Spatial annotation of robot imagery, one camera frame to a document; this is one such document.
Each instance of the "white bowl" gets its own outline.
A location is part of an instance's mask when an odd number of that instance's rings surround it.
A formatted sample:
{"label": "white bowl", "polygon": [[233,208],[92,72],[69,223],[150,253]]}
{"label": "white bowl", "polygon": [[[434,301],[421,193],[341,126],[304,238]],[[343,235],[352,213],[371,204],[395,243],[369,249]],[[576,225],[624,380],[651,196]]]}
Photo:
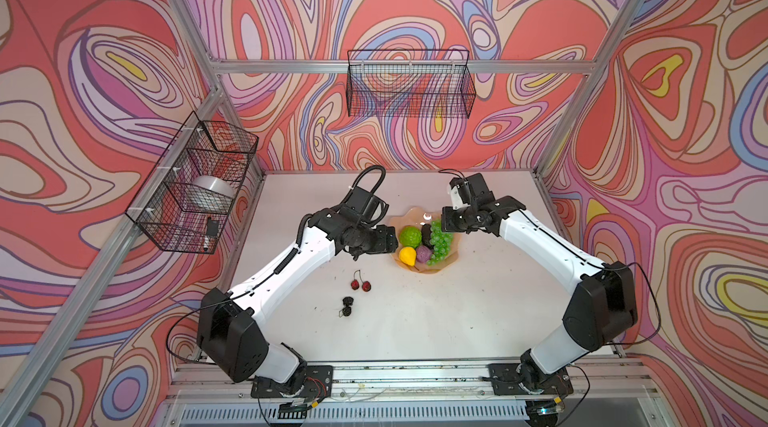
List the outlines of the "white bowl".
{"label": "white bowl", "polygon": [[232,186],[212,175],[201,175],[192,181],[194,185],[219,195],[206,194],[200,190],[190,190],[189,200],[199,208],[216,213],[226,213],[230,209],[232,200],[235,198],[235,190]]}

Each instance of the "fruit plate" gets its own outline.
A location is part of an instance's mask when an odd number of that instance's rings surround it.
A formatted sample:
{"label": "fruit plate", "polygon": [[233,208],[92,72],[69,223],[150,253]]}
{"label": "fruit plate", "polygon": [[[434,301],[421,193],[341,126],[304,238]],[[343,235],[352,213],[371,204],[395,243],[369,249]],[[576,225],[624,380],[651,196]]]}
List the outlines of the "fruit plate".
{"label": "fruit plate", "polygon": [[436,262],[434,265],[428,266],[425,263],[416,262],[414,267],[410,267],[400,261],[400,249],[402,249],[402,244],[399,242],[400,232],[409,225],[421,229],[422,225],[425,223],[431,223],[432,221],[440,220],[441,216],[441,212],[427,212],[421,207],[413,207],[408,211],[406,215],[402,217],[392,217],[385,222],[386,225],[395,227],[395,231],[397,233],[397,250],[392,254],[392,259],[397,265],[404,269],[410,270],[411,272],[437,273],[458,260],[458,244],[461,242],[463,236],[458,233],[454,233],[453,242],[451,242],[451,249],[448,250],[448,256],[445,259]]}

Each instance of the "purple fruit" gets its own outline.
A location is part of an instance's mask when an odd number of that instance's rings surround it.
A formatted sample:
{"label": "purple fruit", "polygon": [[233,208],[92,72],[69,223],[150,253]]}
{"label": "purple fruit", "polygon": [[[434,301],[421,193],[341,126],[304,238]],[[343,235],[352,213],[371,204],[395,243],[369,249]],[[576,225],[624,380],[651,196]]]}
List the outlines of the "purple fruit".
{"label": "purple fruit", "polygon": [[416,261],[419,263],[427,263],[427,260],[429,260],[429,257],[432,256],[432,250],[428,249],[426,246],[420,245],[416,249]]}

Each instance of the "white table surface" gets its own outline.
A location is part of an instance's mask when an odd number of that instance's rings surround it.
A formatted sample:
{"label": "white table surface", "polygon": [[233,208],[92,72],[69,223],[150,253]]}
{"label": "white table surface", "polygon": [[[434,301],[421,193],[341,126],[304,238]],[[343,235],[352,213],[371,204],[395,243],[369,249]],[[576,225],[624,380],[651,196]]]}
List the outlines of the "white table surface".
{"label": "white table surface", "polygon": [[[266,177],[245,241],[234,284],[254,275],[293,242],[305,213],[336,205],[354,173],[287,173]],[[554,229],[543,199],[525,171],[484,172],[496,197],[511,195]],[[370,189],[371,172],[360,183]],[[451,176],[390,172],[376,195],[388,217],[412,206],[438,211],[450,205]],[[372,289],[352,291],[355,270]],[[350,317],[339,317],[342,298],[355,299]],[[560,325],[569,296],[522,250],[493,235],[462,239],[459,260],[444,271],[412,273],[389,255],[347,253],[311,273],[267,321],[264,335],[314,362],[342,360],[476,359],[521,355]],[[595,354],[611,354],[603,347]]]}

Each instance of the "green fruit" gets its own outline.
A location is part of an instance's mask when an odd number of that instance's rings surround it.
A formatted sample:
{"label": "green fruit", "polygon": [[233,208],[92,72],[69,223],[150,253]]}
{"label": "green fruit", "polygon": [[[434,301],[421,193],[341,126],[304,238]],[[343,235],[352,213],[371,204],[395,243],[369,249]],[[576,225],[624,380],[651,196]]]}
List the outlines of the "green fruit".
{"label": "green fruit", "polygon": [[400,232],[400,243],[405,247],[416,249],[422,244],[422,231],[409,225]]}

